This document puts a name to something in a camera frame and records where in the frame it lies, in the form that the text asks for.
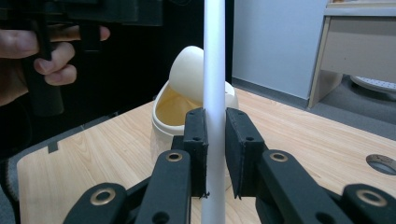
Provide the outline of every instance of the human hand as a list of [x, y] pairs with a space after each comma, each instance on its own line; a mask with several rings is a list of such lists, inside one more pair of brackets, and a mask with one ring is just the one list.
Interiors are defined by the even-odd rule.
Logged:
[[[67, 63], [75, 56], [75, 50], [66, 41], [80, 40], [78, 26], [52, 25], [49, 27], [49, 35], [54, 47], [52, 60], [38, 58], [34, 62], [34, 68], [50, 85], [73, 83], [77, 78], [77, 69]], [[100, 36], [101, 40], [106, 40], [110, 37], [110, 31], [102, 26]], [[0, 29], [0, 106], [28, 92], [20, 59], [38, 52], [39, 46], [34, 32]]]

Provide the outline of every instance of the table surface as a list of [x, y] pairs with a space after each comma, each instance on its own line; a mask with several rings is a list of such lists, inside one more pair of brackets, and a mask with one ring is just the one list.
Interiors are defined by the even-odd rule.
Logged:
[[[396, 142], [298, 108], [236, 89], [246, 112], [270, 149], [293, 155], [324, 188], [341, 194], [345, 185], [364, 183], [396, 197], [396, 175], [371, 168], [371, 154], [396, 159]], [[151, 111], [139, 106], [58, 143], [17, 164], [21, 223], [62, 223], [90, 187], [114, 182], [130, 188], [151, 175]], [[226, 223], [260, 223], [253, 198], [236, 200], [226, 190]], [[201, 202], [192, 200], [191, 223], [200, 223]]]

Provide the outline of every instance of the round hole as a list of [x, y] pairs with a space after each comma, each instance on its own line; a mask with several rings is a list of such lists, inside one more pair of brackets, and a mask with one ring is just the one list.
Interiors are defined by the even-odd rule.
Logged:
[[103, 205], [111, 202], [116, 197], [116, 191], [112, 188], [99, 189], [91, 196], [91, 204]]
[[371, 190], [360, 189], [356, 192], [356, 194], [358, 195], [359, 199], [372, 206], [383, 207], [387, 205], [387, 200], [384, 197]]
[[166, 159], [169, 161], [180, 161], [183, 156], [180, 153], [172, 152], [166, 156]]
[[382, 155], [369, 155], [366, 157], [367, 163], [378, 172], [385, 175], [396, 175], [396, 161]]
[[270, 155], [271, 159], [274, 161], [287, 161], [288, 157], [283, 155], [282, 153], [275, 152]]
[[155, 224], [164, 224], [168, 223], [169, 215], [165, 212], [158, 212], [152, 217], [152, 223]]
[[329, 214], [321, 213], [321, 212], [317, 213], [317, 220], [320, 223], [323, 223], [323, 224], [333, 224], [333, 223], [335, 223], [334, 219]]

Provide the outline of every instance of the white wall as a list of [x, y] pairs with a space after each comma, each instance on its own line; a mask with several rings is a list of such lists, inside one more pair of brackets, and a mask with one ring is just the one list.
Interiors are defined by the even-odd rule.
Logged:
[[308, 99], [327, 0], [235, 0], [233, 77]]

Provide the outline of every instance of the white rod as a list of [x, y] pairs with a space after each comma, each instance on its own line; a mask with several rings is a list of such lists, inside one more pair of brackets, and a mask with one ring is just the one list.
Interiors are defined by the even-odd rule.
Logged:
[[205, 0], [204, 109], [208, 134], [206, 191], [201, 223], [225, 223], [225, 4]]

